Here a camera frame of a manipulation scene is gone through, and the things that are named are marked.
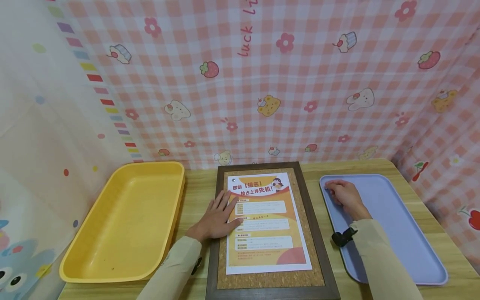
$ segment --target printed flyer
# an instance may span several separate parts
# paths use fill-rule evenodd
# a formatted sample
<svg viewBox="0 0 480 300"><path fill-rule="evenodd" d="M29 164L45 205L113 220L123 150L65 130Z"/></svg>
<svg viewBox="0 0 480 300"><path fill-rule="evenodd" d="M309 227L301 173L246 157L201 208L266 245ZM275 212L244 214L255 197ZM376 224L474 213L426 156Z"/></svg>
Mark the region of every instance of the printed flyer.
<svg viewBox="0 0 480 300"><path fill-rule="evenodd" d="M227 275L311 270L287 173L229 176L228 221L243 223L227 236Z"/></svg>

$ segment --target beige sleeve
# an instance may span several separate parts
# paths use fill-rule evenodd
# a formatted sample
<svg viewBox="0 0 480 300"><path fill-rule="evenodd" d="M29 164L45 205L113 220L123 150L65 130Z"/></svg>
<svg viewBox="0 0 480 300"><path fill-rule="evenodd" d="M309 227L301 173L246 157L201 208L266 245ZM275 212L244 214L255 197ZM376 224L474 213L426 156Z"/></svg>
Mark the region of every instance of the beige sleeve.
<svg viewBox="0 0 480 300"><path fill-rule="evenodd" d="M177 300L197 263L202 244L183 237L148 281L137 300Z"/></svg>
<svg viewBox="0 0 480 300"><path fill-rule="evenodd" d="M375 300L421 300L419 289L390 247L385 231L376 220L360 220L350 226L355 246L367 273Z"/></svg>

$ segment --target checkered tablecloth backdrop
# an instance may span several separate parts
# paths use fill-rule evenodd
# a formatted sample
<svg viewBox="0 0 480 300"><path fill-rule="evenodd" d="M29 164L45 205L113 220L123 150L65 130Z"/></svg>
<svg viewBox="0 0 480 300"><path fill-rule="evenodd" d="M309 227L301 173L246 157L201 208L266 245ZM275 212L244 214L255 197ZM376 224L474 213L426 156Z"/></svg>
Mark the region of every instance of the checkered tablecloth backdrop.
<svg viewBox="0 0 480 300"><path fill-rule="evenodd" d="M61 6L144 160L391 159L480 270L480 2Z"/></svg>

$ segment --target yellow plastic tray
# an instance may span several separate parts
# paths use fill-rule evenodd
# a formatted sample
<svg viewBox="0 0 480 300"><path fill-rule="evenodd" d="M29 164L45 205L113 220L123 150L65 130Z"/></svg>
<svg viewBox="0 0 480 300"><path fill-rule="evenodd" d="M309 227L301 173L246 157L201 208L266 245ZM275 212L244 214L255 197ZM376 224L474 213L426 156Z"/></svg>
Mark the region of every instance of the yellow plastic tray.
<svg viewBox="0 0 480 300"><path fill-rule="evenodd" d="M116 170L60 264L66 282L134 281L167 254L180 207L185 169L178 162Z"/></svg>

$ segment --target white text box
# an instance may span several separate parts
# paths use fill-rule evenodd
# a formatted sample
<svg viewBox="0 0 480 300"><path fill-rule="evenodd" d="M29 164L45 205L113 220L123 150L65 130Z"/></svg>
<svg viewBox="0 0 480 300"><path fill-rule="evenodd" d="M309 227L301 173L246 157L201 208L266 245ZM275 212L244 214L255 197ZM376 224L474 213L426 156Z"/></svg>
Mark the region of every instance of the white text box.
<svg viewBox="0 0 480 300"><path fill-rule="evenodd" d="M237 227L236 231L285 230L290 229L288 219L249 220Z"/></svg>
<svg viewBox="0 0 480 300"><path fill-rule="evenodd" d="M291 248L293 248L291 236L235 239L235 250L237 251Z"/></svg>
<svg viewBox="0 0 480 300"><path fill-rule="evenodd" d="M246 202L235 205L235 214L258 215L258 214L284 214L287 212L285 201Z"/></svg>

